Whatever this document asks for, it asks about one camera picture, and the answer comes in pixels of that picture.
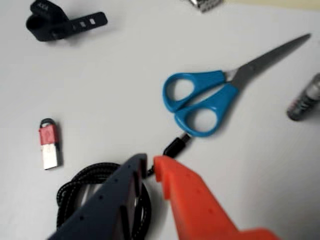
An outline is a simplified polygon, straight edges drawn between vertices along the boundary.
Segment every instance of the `black plastic clip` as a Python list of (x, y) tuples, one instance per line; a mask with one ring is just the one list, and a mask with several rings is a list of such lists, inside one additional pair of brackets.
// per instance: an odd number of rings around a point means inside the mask
[(47, 0), (36, 0), (30, 9), (33, 14), (26, 21), (26, 28), (41, 42), (64, 39), (108, 23), (103, 12), (69, 20), (59, 6)]

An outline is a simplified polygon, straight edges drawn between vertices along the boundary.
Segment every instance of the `orange plastic object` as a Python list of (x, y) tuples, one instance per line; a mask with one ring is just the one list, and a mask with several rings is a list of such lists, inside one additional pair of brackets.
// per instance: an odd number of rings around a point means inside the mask
[(266, 229), (238, 231), (202, 178), (168, 156), (154, 157), (180, 240), (278, 240)]

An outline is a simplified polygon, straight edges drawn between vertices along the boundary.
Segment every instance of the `scissors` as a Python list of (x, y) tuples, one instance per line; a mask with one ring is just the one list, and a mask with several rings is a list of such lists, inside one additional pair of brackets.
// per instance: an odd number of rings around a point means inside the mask
[[(170, 112), (174, 113), (175, 121), (180, 128), (188, 134), (194, 137), (210, 136), (219, 128), (231, 103), (235, 100), (239, 92), (244, 89), (247, 83), (272, 64), (280, 61), (289, 53), (293, 52), (296, 48), (307, 41), (310, 36), (310, 34), (306, 34), (289, 41), (233, 71), (223, 72), (218, 70), (196, 73), (181, 72), (173, 74), (166, 80), (163, 86), (162, 97), (164, 104)], [(168, 95), (168, 87), (170, 84), (181, 79), (191, 81), (194, 88), (191, 94), (187, 97), (181, 100), (174, 100)], [(222, 84), (224, 84), (224, 86), (212, 96), (199, 103), (186, 106), (187, 103), (195, 97)], [(191, 114), (200, 109), (209, 109), (216, 115), (215, 125), (208, 131), (197, 131), (190, 127), (187, 122)]]

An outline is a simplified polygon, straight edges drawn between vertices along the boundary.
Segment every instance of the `red usb flash drive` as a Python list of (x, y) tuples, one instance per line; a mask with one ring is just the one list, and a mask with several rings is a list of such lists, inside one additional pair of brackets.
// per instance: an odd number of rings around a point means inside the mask
[(40, 144), (45, 170), (59, 165), (60, 146), (57, 125), (51, 118), (43, 119), (40, 123)]

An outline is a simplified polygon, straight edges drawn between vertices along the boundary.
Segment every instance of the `white surface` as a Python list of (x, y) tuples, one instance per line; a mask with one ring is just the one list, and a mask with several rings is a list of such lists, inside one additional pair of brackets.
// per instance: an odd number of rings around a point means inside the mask
[[(240, 229), (284, 239), (320, 238), (320, 112), (293, 122), (285, 111), (320, 71), (320, 13), (225, 4), (200, 14), (178, 0), (55, 0), (72, 19), (97, 11), (109, 24), (53, 43), (25, 28), (31, 1), (1, 3), (0, 239), (45, 239), (56, 193), (87, 165), (152, 156), (182, 131), (163, 104), (176, 72), (229, 70), (304, 33), (312, 38), (245, 90), (212, 137), (178, 160), (199, 173)], [(38, 127), (62, 129), (64, 166), (44, 171)], [(161, 187), (148, 182), (148, 239), (176, 239)]]

